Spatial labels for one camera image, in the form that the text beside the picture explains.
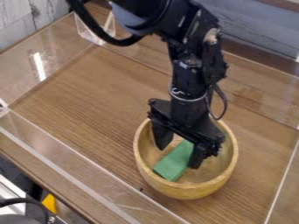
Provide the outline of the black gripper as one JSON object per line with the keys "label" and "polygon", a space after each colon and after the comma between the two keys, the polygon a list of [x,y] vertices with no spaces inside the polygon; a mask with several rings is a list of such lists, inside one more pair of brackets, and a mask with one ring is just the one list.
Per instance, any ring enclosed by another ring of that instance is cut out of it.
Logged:
{"label": "black gripper", "polygon": [[175,94],[171,90],[170,101],[158,98],[148,101],[155,145],[163,151],[174,140],[174,135],[190,141],[194,145],[188,161],[191,169],[198,169],[206,158],[219,155],[226,141],[215,124],[224,116],[226,109],[219,116],[211,112],[214,93],[219,94],[223,104],[227,104],[227,97],[218,87],[208,87],[199,95]]}

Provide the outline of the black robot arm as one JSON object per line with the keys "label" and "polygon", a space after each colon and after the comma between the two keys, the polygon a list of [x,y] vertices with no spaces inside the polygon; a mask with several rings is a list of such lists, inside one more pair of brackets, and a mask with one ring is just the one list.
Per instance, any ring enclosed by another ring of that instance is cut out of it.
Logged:
{"label": "black robot arm", "polygon": [[228,63],[222,51],[220,22],[196,0],[110,0],[116,20],[131,36],[114,38],[99,25],[84,3],[67,3],[91,31],[114,46],[131,46],[155,34],[166,42],[172,62],[170,100],[152,98],[148,118],[155,145],[164,149],[178,135],[192,143],[188,166],[196,169],[219,154],[226,141],[211,112],[211,99],[222,95],[219,81]]}

